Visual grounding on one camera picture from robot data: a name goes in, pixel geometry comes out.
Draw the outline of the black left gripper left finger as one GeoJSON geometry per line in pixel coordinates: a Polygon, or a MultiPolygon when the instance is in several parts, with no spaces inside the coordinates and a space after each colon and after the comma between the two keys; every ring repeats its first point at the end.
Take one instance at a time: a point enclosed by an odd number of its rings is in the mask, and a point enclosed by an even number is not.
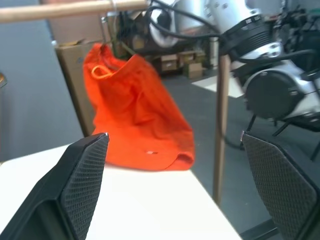
{"type": "Polygon", "coordinates": [[[84,240],[100,195],[109,135],[69,145],[57,164],[32,188],[2,240],[84,240]]]}

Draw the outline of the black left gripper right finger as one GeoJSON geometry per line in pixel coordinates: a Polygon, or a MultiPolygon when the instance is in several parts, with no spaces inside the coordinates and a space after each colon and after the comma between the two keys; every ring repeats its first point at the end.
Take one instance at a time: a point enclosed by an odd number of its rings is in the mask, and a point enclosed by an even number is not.
{"type": "Polygon", "coordinates": [[[244,132],[258,194],[285,240],[320,238],[320,163],[297,146],[244,132]]]}

